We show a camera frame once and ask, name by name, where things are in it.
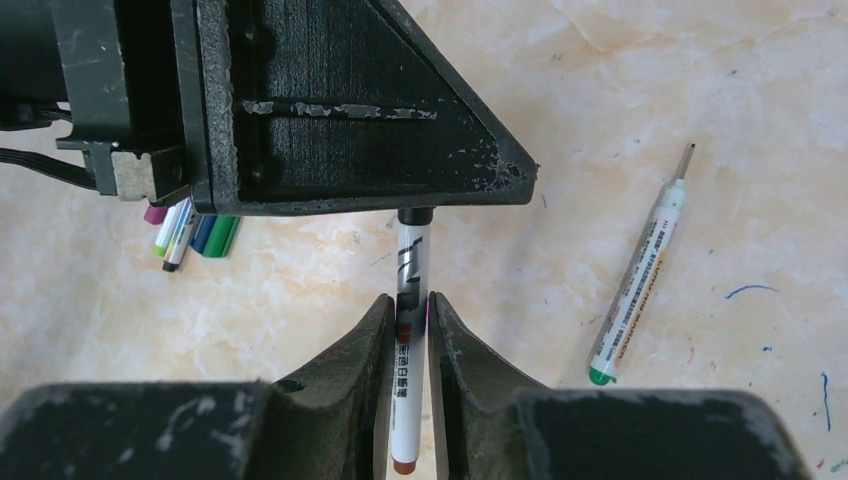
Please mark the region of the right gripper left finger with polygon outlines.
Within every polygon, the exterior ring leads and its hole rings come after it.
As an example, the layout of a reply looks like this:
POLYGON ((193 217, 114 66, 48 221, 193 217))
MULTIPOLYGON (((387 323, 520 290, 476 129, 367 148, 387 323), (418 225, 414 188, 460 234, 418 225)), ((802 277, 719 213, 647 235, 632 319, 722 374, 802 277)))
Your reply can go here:
POLYGON ((59 383, 1 417, 5 479, 382 479, 394 302, 284 378, 59 383))

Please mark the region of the black cap brown marker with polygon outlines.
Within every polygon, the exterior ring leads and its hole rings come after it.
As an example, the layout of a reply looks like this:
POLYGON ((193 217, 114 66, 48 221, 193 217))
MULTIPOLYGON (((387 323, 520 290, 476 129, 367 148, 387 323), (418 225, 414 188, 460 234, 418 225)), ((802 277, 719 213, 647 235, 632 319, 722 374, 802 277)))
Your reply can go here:
POLYGON ((428 309, 431 208, 401 209, 395 299, 395 358, 390 455, 394 471, 409 475, 420 453, 428 309))

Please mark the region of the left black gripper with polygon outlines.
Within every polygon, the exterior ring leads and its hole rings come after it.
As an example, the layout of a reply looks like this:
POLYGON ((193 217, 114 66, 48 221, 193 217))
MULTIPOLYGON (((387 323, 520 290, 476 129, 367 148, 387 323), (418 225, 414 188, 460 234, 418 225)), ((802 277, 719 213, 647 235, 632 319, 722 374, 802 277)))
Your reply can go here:
POLYGON ((192 1, 5 1, 1 129, 67 122, 60 150, 81 165, 11 147, 1 160, 64 183, 172 206, 190 193, 180 69, 192 1))

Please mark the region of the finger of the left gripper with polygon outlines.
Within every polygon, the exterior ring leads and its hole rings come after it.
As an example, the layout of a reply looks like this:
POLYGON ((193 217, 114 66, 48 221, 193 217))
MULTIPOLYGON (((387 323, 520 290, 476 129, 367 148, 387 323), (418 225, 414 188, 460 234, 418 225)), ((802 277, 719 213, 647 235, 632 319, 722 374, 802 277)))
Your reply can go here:
POLYGON ((203 213, 522 205, 538 167, 397 1, 174 1, 203 213))

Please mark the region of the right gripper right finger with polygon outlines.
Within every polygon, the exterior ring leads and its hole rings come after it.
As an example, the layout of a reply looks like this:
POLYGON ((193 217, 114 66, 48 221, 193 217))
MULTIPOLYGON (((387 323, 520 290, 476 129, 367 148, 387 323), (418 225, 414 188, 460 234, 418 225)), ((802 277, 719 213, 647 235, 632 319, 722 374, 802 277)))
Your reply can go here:
POLYGON ((807 479, 779 417, 734 390, 542 385, 429 298, 441 479, 807 479))

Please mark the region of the green long nib marker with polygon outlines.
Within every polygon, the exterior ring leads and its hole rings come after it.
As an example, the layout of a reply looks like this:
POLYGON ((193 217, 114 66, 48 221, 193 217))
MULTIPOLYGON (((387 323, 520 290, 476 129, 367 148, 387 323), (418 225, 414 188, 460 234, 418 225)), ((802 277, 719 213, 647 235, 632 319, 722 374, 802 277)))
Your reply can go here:
POLYGON ((658 195, 633 258, 605 318, 588 364, 589 381, 606 386, 618 380, 625 353, 632 342, 665 263, 686 199, 685 176, 696 145, 689 144, 673 178, 658 195))

